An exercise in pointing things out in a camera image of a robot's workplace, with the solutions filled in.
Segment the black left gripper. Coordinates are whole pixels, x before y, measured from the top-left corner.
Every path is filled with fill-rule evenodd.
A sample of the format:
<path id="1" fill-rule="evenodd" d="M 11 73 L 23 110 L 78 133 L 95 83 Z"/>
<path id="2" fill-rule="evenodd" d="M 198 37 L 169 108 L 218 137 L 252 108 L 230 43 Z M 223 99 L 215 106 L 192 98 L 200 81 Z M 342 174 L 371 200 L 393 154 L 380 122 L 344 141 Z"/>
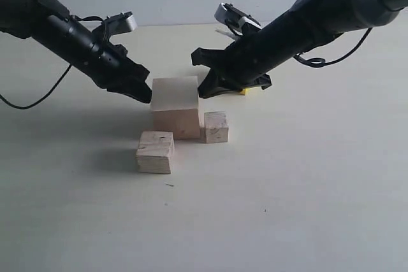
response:
<path id="1" fill-rule="evenodd" d="M 150 71 L 132 61 L 122 45 L 109 44 L 73 65 L 102 89 L 141 103 L 151 102 L 151 88 L 145 83 Z"/>

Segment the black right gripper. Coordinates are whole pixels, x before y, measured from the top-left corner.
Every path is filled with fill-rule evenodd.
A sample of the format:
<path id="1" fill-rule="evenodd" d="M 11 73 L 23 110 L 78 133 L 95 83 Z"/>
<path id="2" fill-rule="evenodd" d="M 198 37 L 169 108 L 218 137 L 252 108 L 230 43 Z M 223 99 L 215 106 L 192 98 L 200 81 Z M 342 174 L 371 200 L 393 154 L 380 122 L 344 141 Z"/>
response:
<path id="1" fill-rule="evenodd" d="M 272 68 L 272 41 L 264 35 L 240 38 L 223 49 L 197 48 L 191 54 L 193 66 L 210 71 L 198 86 L 200 98 L 239 93 L 245 88 L 272 86 L 268 75 Z"/>

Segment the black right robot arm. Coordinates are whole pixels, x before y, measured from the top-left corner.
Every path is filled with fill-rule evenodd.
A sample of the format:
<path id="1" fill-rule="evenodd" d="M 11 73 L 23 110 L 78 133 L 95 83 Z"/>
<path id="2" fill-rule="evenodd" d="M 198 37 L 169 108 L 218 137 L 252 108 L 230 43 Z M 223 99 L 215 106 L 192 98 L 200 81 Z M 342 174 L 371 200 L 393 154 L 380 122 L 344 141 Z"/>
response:
<path id="1" fill-rule="evenodd" d="M 269 72 L 294 59 L 306 66 L 328 65 L 324 59 L 303 55 L 325 46 L 341 35 L 389 24 L 407 7 L 407 0 L 296 0 L 267 25 L 230 3 L 221 3 L 215 19 L 235 40 L 223 50 L 196 49 L 192 64 L 206 66 L 208 75 L 198 86 L 202 98 L 251 87 L 271 86 Z"/>

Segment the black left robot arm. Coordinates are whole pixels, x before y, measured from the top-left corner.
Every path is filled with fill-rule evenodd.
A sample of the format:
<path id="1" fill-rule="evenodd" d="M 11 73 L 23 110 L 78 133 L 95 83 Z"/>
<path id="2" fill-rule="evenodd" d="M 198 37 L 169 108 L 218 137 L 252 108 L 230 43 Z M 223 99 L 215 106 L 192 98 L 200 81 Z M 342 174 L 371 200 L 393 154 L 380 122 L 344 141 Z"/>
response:
<path id="1" fill-rule="evenodd" d="M 149 104 L 149 70 L 113 44 L 112 36 L 132 32 L 130 11 L 111 17 L 78 17 L 58 0 L 1 0 L 1 32 L 33 40 L 88 76 L 99 88 Z"/>

